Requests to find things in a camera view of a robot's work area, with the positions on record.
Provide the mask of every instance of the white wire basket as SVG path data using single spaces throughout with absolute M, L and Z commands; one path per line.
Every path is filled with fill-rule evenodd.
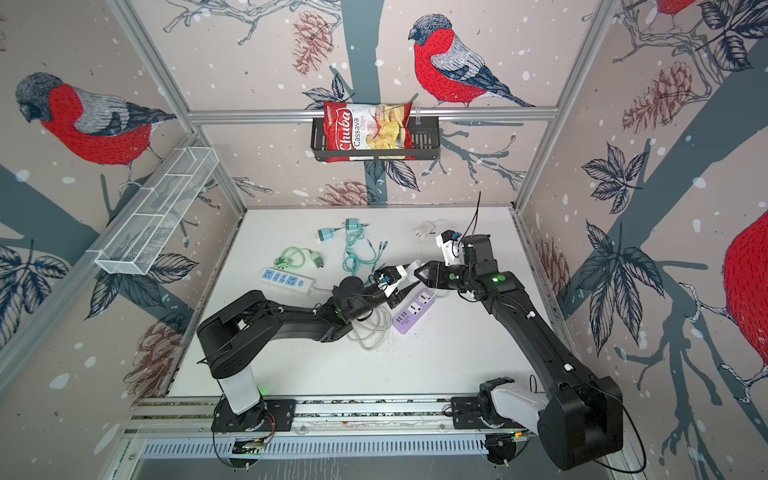
M 219 164 L 213 148 L 187 147 L 99 253 L 107 273 L 146 275 L 208 177 Z

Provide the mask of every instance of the purple power strip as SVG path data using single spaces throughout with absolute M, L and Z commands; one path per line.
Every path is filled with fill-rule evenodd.
M 395 329 L 405 335 L 411 329 L 417 320 L 422 318 L 429 310 L 429 307 L 435 302 L 435 296 L 429 292 L 429 289 L 423 289 L 411 299 L 411 303 L 395 317 L 392 325 Z

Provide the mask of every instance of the red bird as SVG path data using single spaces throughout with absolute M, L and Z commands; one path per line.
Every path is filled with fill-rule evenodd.
M 125 165 L 151 147 L 155 129 L 176 115 L 140 107 L 113 95 L 92 94 L 65 84 L 59 77 L 34 73 L 16 87 L 16 101 L 27 121 L 39 119 L 74 154 L 101 165 Z
M 521 107 L 533 107 L 510 93 L 482 57 L 466 48 L 444 15 L 424 15 L 416 20 L 408 39 L 415 41 L 416 78 L 437 98 L 436 107 L 447 101 L 468 107 L 469 102 L 485 97 L 506 98 Z
M 672 28 L 670 28 L 670 31 L 673 31 L 675 28 L 682 28 L 682 25 L 675 23 L 674 16 L 682 12 L 685 8 L 693 5 L 695 1 L 696 0 L 650 0 L 650 3 L 656 8 L 656 14 L 654 15 L 654 19 L 650 21 L 647 30 L 653 31 L 654 22 L 660 13 L 672 17 Z
M 684 283 L 694 294 L 698 309 L 706 308 L 730 319 L 739 327 L 744 339 L 763 359 L 763 368 L 751 379 L 744 380 L 728 365 L 720 368 L 730 372 L 744 387 L 742 403 L 750 403 L 750 388 L 768 377 L 768 212 L 739 233 L 728 247 L 723 262 L 726 307 L 715 308 L 701 303 L 696 290 Z

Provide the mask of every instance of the chip bag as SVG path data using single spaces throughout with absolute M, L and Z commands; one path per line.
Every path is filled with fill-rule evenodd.
M 369 105 L 326 102 L 325 129 L 327 150 L 345 151 L 349 157 L 331 157 L 327 161 L 373 160 L 355 156 L 355 150 L 402 150 L 413 148 L 406 125 L 411 104 Z M 410 160 L 412 157 L 386 156 L 383 160 Z

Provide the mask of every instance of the black wire basket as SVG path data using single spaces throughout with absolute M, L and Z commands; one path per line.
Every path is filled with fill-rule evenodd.
M 413 148 L 390 150 L 327 150 L 323 118 L 312 122 L 312 151 L 315 160 L 327 162 L 329 158 L 341 157 L 350 160 L 436 160 L 440 156 L 440 128 L 438 117 L 410 117 L 408 130 L 411 132 Z

